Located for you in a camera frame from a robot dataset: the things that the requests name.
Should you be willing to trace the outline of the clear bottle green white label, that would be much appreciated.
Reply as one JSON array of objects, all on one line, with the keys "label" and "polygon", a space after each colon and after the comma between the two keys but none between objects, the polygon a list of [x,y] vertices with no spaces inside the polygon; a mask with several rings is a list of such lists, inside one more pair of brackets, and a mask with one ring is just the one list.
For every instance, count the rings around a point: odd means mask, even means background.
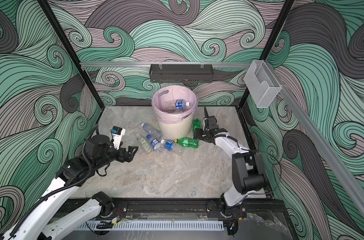
[{"label": "clear bottle green white label", "polygon": [[148,144],[148,142],[145,140],[145,138],[139,134],[139,133],[136,133],[136,139],[138,140],[138,142],[140,143],[140,145],[142,146],[143,150],[148,154],[151,152],[151,147],[150,145]]}]

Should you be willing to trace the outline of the blue label bottle white cap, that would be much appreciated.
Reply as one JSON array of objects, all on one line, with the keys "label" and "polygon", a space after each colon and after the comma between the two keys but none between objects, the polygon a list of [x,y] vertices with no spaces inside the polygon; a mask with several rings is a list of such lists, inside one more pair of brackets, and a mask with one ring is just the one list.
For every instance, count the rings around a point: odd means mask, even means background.
[{"label": "blue label bottle white cap", "polygon": [[191,102],[188,102],[186,100],[180,99],[180,100],[172,100],[167,101],[163,105],[163,110],[165,112],[173,112],[173,111],[184,111],[188,110],[191,106]]}]

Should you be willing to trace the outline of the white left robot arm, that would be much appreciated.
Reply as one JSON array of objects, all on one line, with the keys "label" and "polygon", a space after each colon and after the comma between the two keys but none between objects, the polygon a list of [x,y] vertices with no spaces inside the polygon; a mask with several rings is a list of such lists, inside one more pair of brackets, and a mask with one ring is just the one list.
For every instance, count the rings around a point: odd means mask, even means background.
[{"label": "white left robot arm", "polygon": [[96,193],[85,204],[51,223],[50,220],[88,179],[107,170],[112,162],[130,163],[137,146],[122,146],[126,130],[114,126],[111,136],[96,134],[88,138],[79,157],[68,160],[56,173],[43,196],[19,221],[0,234],[0,240],[61,240],[79,225],[96,217],[108,218],[114,213],[113,199]]}]

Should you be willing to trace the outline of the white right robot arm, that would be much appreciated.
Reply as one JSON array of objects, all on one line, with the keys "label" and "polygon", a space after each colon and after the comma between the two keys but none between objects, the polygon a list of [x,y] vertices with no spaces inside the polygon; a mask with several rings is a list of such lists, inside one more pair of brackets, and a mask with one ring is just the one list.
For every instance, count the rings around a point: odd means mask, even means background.
[{"label": "white right robot arm", "polygon": [[258,162],[258,153],[242,146],[228,131],[218,126],[215,116],[204,108],[203,127],[195,129],[194,139],[214,144],[231,159],[232,185],[221,195],[221,214],[230,218],[236,207],[249,196],[262,195],[267,183],[263,162]]}]

